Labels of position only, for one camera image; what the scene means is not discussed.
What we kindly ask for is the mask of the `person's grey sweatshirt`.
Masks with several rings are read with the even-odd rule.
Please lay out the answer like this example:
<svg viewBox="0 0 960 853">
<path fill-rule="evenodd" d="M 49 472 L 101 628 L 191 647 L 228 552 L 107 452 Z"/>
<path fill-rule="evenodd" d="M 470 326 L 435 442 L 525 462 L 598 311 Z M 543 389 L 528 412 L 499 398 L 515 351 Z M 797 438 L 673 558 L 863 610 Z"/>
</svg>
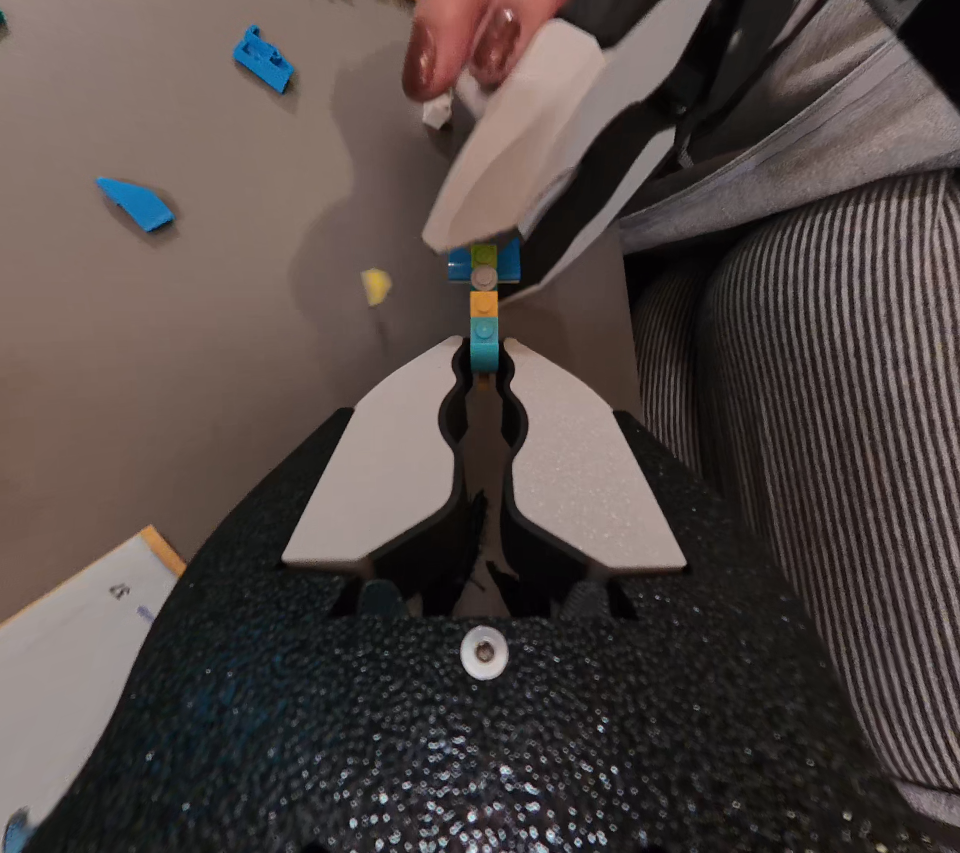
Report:
<svg viewBox="0 0 960 853">
<path fill-rule="evenodd" d="M 661 250 L 897 175 L 958 166 L 958 107 L 866 0 L 801 0 L 715 127 L 689 134 L 619 221 Z"/>
</svg>

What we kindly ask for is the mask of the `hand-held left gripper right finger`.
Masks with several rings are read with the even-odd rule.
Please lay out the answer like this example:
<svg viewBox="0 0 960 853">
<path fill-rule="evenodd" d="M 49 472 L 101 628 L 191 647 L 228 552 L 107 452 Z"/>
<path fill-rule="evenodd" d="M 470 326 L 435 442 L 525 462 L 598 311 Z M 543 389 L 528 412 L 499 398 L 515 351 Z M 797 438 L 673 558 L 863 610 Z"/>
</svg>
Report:
<svg viewBox="0 0 960 853">
<path fill-rule="evenodd" d="M 684 570 L 687 560 L 610 404 L 517 339 L 503 346 L 506 397 L 520 414 L 510 464 L 519 519 L 597 572 Z"/>
</svg>

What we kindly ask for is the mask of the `brick instruction booklet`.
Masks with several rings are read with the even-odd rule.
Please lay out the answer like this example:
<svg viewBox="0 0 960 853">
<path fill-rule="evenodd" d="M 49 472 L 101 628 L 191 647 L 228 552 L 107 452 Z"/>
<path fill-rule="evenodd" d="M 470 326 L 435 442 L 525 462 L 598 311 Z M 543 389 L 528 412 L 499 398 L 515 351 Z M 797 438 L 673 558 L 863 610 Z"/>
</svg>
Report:
<svg viewBox="0 0 960 853">
<path fill-rule="evenodd" d="M 2 851 L 26 847 L 87 763 L 185 570 L 148 525 L 2 623 Z"/>
</svg>

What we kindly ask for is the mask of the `blue curved slope brick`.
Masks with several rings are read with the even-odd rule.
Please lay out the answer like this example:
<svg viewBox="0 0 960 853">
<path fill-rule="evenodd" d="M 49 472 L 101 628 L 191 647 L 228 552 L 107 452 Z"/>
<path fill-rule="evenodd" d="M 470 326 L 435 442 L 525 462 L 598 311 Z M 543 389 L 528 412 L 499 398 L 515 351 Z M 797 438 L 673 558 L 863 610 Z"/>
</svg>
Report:
<svg viewBox="0 0 960 853">
<path fill-rule="evenodd" d="M 145 233 L 152 234 L 176 220 L 174 212 L 152 190 L 109 177 L 97 177 L 103 196 L 124 211 Z"/>
</svg>

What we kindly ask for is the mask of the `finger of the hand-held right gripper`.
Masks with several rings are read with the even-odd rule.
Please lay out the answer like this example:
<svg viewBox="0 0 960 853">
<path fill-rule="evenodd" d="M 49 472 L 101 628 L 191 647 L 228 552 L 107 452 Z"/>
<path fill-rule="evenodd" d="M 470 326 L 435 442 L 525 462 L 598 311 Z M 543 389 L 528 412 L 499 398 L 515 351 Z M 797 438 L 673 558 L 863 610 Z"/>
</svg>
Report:
<svg viewBox="0 0 960 853">
<path fill-rule="evenodd" d="M 446 252 L 520 227 L 622 110 L 673 72 L 711 0 L 659 0 L 616 45 L 552 19 L 487 100 L 421 237 Z"/>
<path fill-rule="evenodd" d="M 623 111 L 534 196 L 517 224 L 520 281 L 501 287 L 502 304 L 558 279 L 595 244 L 672 149 L 676 125 L 662 111 Z"/>
</svg>

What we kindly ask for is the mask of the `blue bracket brick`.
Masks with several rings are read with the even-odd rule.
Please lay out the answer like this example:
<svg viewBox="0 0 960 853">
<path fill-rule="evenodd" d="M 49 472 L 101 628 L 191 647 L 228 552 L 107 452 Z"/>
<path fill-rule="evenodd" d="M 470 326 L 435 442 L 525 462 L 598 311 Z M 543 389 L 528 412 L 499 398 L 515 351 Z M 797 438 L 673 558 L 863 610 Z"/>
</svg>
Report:
<svg viewBox="0 0 960 853">
<path fill-rule="evenodd" d="M 234 46 L 233 59 L 280 95 L 285 94 L 294 75 L 292 64 L 275 45 L 263 40 L 256 24 L 247 27 Z"/>
</svg>

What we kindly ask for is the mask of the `striped brick fish model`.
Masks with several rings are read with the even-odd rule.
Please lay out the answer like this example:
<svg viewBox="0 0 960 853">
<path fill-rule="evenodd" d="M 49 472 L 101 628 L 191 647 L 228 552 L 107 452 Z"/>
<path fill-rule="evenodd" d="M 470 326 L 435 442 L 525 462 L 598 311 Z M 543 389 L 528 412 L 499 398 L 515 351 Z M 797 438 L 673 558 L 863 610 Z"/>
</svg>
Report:
<svg viewBox="0 0 960 853">
<path fill-rule="evenodd" d="M 499 292 L 522 280 L 521 242 L 515 237 L 499 247 L 474 243 L 447 253 L 447 278 L 470 287 L 470 367 L 475 374 L 492 375 L 499 367 Z"/>
</svg>

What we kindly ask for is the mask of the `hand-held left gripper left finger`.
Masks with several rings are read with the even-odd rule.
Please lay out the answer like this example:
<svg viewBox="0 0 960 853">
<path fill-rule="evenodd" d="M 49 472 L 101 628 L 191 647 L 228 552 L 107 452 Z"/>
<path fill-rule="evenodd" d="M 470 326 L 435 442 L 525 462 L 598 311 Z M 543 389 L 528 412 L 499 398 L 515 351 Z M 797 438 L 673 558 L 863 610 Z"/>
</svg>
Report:
<svg viewBox="0 0 960 853">
<path fill-rule="evenodd" d="M 439 512 L 455 455 L 440 427 L 458 385 L 451 335 L 383 379 L 356 404 L 282 553 L 291 567 L 372 568 L 379 551 Z"/>
</svg>

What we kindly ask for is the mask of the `grey desk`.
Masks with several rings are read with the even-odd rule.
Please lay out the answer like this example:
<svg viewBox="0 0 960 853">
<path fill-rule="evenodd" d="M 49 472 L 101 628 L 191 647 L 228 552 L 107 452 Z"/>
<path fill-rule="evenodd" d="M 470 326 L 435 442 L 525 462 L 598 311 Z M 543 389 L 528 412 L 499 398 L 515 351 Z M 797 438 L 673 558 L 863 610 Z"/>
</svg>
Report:
<svg viewBox="0 0 960 853">
<path fill-rule="evenodd" d="M 190 557 L 330 413 L 465 329 L 422 241 L 459 143 L 402 88 L 415 10 L 2 0 L 2 617 L 149 524 Z M 284 94 L 234 61 L 252 25 Z M 175 221 L 143 232 L 101 176 Z"/>
</svg>

